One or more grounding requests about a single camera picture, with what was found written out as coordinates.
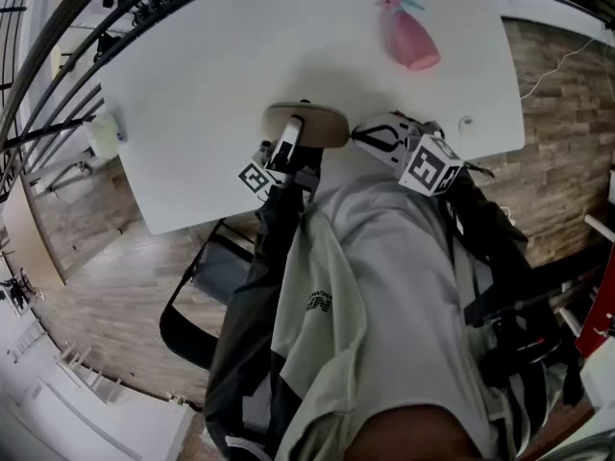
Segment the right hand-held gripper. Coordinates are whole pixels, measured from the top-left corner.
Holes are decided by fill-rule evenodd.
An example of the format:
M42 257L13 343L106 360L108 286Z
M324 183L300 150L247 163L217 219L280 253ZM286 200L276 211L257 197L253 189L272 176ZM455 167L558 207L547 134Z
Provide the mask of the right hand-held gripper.
M398 111L359 124L353 129L353 141L393 169L404 163L399 185L422 195L446 192L464 164L439 124L410 121Z

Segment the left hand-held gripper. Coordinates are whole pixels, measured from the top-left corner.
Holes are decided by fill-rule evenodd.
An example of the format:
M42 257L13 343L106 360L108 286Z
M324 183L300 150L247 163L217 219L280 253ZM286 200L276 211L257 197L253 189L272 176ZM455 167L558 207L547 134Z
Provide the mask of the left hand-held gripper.
M296 148L304 119L291 115L279 141L262 140L237 177L247 192L265 202L272 187L297 187L304 201L311 203L320 183L322 150Z

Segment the person's right forearm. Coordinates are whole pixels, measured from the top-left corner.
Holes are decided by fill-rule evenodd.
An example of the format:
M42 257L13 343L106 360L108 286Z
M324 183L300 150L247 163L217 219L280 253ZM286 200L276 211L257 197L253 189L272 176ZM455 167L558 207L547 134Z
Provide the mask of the person's right forearm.
M525 256L528 239L497 203L484 196L473 171L493 176L486 168L464 162L452 184L436 196L438 208L449 230L470 255L490 268L496 283L514 282L531 271Z

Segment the person's left forearm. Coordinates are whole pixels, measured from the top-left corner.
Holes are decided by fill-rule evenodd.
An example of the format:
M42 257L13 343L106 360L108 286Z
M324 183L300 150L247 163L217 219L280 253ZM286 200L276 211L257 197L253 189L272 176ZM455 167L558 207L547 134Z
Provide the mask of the person's left forearm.
M234 291L229 306L260 293L280 293L287 255L304 210L301 186L270 188L267 200L256 212L258 232L248 277Z

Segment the pink spray bottle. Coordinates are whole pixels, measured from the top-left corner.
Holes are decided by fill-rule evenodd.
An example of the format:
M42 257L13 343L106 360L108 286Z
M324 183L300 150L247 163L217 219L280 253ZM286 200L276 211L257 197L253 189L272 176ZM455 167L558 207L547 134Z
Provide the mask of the pink spray bottle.
M419 20L425 7L416 0L379 0L381 37L389 56L410 71L422 71L441 61L431 34Z

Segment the person's torso in grey shirt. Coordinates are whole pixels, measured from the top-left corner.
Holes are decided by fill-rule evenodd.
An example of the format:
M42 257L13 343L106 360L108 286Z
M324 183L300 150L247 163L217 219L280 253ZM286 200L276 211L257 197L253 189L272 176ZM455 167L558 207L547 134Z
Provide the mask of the person's torso in grey shirt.
M483 336L462 309L482 277L450 240L433 201L365 179L323 197L296 230L285 264L272 350L299 402L273 414L275 461L339 461L381 417L394 461L428 445L429 408L481 457L513 458L505 392L480 376Z

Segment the pale green container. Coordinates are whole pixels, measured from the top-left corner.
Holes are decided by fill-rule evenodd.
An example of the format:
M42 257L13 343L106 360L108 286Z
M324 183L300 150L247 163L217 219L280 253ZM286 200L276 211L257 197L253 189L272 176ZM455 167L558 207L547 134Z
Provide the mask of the pale green container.
M120 146L126 141L115 117L109 112L96 115L86 124L86 136L95 156L106 159L118 156Z

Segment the white shelf board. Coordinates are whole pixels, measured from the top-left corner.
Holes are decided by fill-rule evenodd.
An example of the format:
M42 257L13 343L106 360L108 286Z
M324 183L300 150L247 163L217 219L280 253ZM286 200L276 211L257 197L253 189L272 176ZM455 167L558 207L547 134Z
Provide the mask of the white shelf board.
M600 233L604 238L606 238L611 243L615 244L615 231L611 230L604 223L600 222L598 219L593 217L590 214L586 214L584 216L584 222L590 226L593 230Z

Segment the black chair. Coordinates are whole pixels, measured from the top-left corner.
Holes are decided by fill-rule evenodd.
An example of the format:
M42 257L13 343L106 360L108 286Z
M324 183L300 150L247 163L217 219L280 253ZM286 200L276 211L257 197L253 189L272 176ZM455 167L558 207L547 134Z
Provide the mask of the black chair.
M218 338L190 322L174 305L187 283L215 301L226 305L249 273L254 241L226 223L216 222L207 240L184 271L160 315L160 337L180 358L207 370Z

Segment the black metal railing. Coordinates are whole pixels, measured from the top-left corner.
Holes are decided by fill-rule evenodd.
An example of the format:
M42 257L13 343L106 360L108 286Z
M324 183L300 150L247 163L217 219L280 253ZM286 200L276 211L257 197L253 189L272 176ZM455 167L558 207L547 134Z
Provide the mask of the black metal railing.
M173 0L134 27L128 10L102 0L0 0L0 203L20 175L42 168L99 114L99 72L196 0Z

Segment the red cabinet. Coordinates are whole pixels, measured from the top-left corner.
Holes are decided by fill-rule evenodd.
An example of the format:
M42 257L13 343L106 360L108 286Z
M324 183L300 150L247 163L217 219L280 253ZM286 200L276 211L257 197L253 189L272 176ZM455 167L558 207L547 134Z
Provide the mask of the red cabinet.
M597 297L576 340L576 347L584 358L588 358L608 338L615 338L615 245Z

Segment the beige wooden panel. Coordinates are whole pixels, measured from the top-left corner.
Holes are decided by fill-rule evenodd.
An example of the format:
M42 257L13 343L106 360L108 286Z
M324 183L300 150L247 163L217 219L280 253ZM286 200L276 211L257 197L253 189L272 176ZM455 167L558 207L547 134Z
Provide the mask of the beige wooden panel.
M2 219L17 263L39 289L65 286L63 268L39 217L29 184L20 175L4 203Z

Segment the white low cabinet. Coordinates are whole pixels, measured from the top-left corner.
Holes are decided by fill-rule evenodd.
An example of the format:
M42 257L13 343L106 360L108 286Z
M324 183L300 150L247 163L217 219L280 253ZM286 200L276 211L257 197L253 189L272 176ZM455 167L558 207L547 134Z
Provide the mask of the white low cabinet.
M159 400L102 379L102 401L52 363L22 372L0 360L0 392L12 411L68 461L175 461L195 415L186 404Z

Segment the black strapped pack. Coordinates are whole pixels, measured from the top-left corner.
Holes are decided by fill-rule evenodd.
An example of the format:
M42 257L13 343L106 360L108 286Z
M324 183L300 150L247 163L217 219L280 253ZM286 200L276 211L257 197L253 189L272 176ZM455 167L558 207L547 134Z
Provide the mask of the black strapped pack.
M503 387L511 376L539 365L562 364L572 375L578 373L572 333L557 321L550 304L555 293L552 285L537 281L494 283L465 306L465 324L489 332L480 360L487 385Z

